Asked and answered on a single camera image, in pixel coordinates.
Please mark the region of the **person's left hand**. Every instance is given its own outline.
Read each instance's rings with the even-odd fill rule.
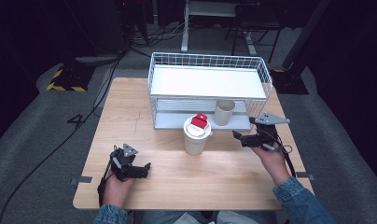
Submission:
[[[122,182],[115,175],[110,176],[106,181],[103,203],[122,208],[135,180],[135,178],[126,178]]]

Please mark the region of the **wire basket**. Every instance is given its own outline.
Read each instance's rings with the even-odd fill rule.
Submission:
[[[213,130],[250,131],[272,92],[272,80],[259,57],[154,52],[148,92],[155,129],[182,129],[197,113],[208,116]],[[216,125],[216,101],[235,103],[230,122]]]

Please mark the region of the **tabletop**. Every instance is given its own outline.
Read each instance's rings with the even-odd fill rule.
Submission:
[[[285,117],[275,92],[263,111]],[[126,209],[281,209],[259,157],[241,147],[231,131],[214,131],[203,153],[190,156],[184,149],[183,130],[154,130],[152,122],[147,79],[115,78],[82,173],[92,181],[78,184],[73,201],[76,208],[99,208],[97,187],[109,155],[114,145],[125,143],[139,151],[134,166],[151,162],[147,178],[136,180],[124,204]],[[276,129],[284,145],[293,147],[290,159],[296,172],[305,172],[288,124],[277,124]],[[298,180],[313,191],[307,177]]]

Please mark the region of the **beige cup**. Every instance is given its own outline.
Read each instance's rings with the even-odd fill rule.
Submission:
[[[214,123],[218,126],[225,126],[229,123],[235,103],[232,100],[217,100],[215,114],[213,116]]]
[[[211,124],[208,122],[205,129],[201,129],[191,124],[192,118],[194,117],[187,119],[183,125],[185,133],[185,149],[189,155],[197,156],[203,152],[206,140],[212,135]]]

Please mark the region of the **blue denim shirt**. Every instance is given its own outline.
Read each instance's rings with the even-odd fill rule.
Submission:
[[[294,177],[275,187],[273,193],[285,208],[290,223],[337,223],[315,196]],[[94,220],[94,224],[126,222],[127,213],[124,210],[107,204],[101,206]]]

